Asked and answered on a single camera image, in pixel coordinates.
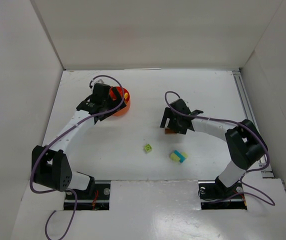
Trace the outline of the brown lego plate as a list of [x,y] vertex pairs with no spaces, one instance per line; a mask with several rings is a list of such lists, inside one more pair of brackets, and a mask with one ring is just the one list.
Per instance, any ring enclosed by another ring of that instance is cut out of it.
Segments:
[[175,135],[175,134],[177,134],[174,130],[172,130],[172,129],[170,129],[170,128],[165,128],[165,129],[164,129],[164,133],[165,133],[166,135]]

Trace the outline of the yellow curved lego brick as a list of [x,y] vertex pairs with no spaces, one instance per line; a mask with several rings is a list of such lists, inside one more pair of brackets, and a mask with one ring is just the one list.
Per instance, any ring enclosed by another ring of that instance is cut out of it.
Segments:
[[124,99],[126,100],[126,99],[128,99],[129,98],[129,94],[126,92],[125,94],[124,94]]

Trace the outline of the lime green lego brick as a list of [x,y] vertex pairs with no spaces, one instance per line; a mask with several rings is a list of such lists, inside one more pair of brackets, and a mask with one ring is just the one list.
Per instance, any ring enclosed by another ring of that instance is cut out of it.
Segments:
[[151,152],[152,151],[152,146],[150,145],[150,144],[146,144],[144,147],[143,147],[143,149],[144,149],[144,151],[146,152],[146,153],[149,153],[149,152]]

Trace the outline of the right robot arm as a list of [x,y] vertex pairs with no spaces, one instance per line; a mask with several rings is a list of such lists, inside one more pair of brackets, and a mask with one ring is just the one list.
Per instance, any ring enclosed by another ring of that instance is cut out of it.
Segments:
[[234,122],[199,116],[202,113],[191,111],[179,98],[164,109],[160,127],[182,135],[188,130],[204,133],[226,142],[230,162],[213,183],[199,184],[200,195],[206,200],[222,199],[233,193],[240,178],[266,154],[268,147],[251,120]]

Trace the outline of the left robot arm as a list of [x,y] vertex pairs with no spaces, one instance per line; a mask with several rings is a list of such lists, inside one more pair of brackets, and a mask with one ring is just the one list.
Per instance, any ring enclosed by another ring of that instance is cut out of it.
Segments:
[[32,150],[30,184],[39,184],[49,192],[78,190],[90,193],[94,178],[72,171],[69,156],[82,141],[83,135],[99,121],[126,108],[129,94],[121,86],[96,82],[92,94],[76,110],[60,133],[47,145]]

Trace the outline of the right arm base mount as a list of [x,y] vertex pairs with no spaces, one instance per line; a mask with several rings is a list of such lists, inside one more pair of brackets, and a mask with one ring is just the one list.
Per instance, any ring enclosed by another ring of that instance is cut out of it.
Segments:
[[231,187],[217,184],[215,180],[198,182],[198,196],[202,210],[247,210],[246,200],[240,182]]

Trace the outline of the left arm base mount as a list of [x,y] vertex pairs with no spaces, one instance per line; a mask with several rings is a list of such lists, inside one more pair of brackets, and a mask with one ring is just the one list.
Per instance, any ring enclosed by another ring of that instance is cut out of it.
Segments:
[[111,181],[97,180],[93,190],[86,193],[74,190],[77,194],[77,211],[108,211],[110,208]]

